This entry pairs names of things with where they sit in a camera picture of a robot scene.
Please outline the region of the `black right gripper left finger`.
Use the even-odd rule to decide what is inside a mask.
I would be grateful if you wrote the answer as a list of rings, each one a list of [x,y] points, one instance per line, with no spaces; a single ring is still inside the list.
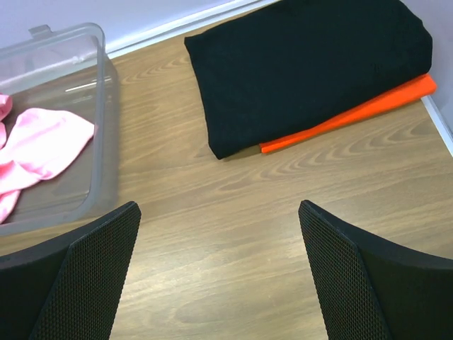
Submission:
[[[109,339],[137,239],[128,202],[1,257],[2,339]]]

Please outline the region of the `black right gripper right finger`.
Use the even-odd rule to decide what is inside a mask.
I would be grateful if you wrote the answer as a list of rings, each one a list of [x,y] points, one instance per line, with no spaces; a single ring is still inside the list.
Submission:
[[[451,339],[452,260],[351,225],[309,200],[299,221],[329,339]]]

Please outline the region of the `pink t shirt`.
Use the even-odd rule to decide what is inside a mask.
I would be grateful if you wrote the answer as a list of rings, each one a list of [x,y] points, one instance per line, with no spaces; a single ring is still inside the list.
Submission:
[[[46,183],[56,179],[93,139],[95,125],[67,110],[28,108],[10,130],[4,120],[13,98],[1,95],[1,222],[25,203],[25,211],[42,210],[57,200]]]

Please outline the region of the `clear plastic bin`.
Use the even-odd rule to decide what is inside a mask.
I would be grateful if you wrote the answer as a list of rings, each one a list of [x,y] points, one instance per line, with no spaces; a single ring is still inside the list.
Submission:
[[[11,133],[28,109],[61,118],[56,147],[83,149],[62,173],[22,190],[1,234],[40,230],[102,215],[117,201],[119,84],[99,25],[64,30],[42,25],[30,39],[1,49],[1,92],[13,101],[4,118]]]

